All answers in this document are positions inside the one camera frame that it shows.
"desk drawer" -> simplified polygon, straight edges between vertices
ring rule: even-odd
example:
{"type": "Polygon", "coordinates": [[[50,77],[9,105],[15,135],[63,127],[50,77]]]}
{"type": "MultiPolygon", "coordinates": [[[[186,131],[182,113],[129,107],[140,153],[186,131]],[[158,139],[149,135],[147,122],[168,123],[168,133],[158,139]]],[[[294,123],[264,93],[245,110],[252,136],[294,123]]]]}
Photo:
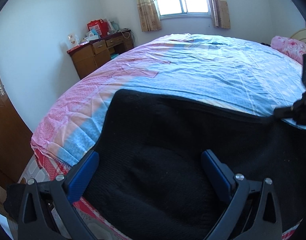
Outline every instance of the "desk drawer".
{"type": "Polygon", "coordinates": [[[102,41],[98,41],[98,42],[96,42],[96,43],[93,43],[93,48],[94,48],[95,54],[99,54],[99,53],[101,53],[102,51],[106,50],[107,47],[106,47],[106,42],[105,42],[105,40],[102,40],[102,41]]]}
{"type": "Polygon", "coordinates": [[[119,43],[123,42],[123,36],[113,38],[113,40],[114,40],[114,44],[119,44],[119,43]]]}
{"type": "Polygon", "coordinates": [[[115,46],[116,44],[119,44],[121,42],[123,42],[123,36],[118,36],[118,37],[107,40],[106,45],[108,47],[112,47],[112,46],[115,46]]]}

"door handle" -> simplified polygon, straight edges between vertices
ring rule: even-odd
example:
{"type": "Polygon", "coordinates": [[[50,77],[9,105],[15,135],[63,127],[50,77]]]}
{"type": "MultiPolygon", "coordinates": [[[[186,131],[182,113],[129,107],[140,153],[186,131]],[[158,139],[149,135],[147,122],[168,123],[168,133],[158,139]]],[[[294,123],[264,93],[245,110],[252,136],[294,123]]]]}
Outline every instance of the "door handle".
{"type": "Polygon", "coordinates": [[[4,91],[3,91],[3,88],[2,88],[1,85],[0,85],[0,95],[1,95],[1,97],[4,96],[4,91]]]}

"bed sheet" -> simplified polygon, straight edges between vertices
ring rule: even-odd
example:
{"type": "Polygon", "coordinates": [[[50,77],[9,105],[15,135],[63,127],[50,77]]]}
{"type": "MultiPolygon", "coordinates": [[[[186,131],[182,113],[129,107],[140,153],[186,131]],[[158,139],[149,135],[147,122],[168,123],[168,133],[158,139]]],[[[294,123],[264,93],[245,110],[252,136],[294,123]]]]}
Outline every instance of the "bed sheet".
{"type": "MultiPolygon", "coordinates": [[[[199,34],[161,37],[118,56],[71,87],[43,118],[31,145],[52,180],[94,146],[119,89],[182,96],[268,116],[276,106],[301,98],[301,72],[299,63],[256,42],[199,34]]],[[[104,221],[83,198],[75,205],[104,221]]]]}

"window frame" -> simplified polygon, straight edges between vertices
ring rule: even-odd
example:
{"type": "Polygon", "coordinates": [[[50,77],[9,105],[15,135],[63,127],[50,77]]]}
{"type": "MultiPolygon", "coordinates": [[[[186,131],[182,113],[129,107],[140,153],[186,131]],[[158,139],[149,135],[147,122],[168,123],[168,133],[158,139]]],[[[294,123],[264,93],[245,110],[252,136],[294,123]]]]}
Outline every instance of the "window frame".
{"type": "Polygon", "coordinates": [[[170,19],[170,18],[182,18],[182,17],[204,17],[204,18],[209,18],[211,17],[211,8],[210,8],[210,4],[209,1],[207,0],[207,6],[208,6],[208,12],[185,12],[184,11],[184,7],[183,7],[183,2],[182,0],[179,0],[180,5],[181,5],[181,9],[182,12],[181,13],[172,13],[172,14],[164,14],[164,15],[160,15],[160,9],[158,8],[158,2],[157,0],[154,0],[155,5],[157,7],[157,12],[160,16],[160,19],[170,19]]]}

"door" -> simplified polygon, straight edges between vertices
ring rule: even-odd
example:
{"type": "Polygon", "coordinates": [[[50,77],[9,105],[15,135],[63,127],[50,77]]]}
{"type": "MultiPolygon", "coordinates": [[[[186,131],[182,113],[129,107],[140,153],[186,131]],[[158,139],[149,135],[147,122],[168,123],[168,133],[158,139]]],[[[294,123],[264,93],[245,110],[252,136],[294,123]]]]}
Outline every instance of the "door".
{"type": "Polygon", "coordinates": [[[17,183],[33,155],[32,133],[16,112],[0,80],[0,186],[17,183]]]}

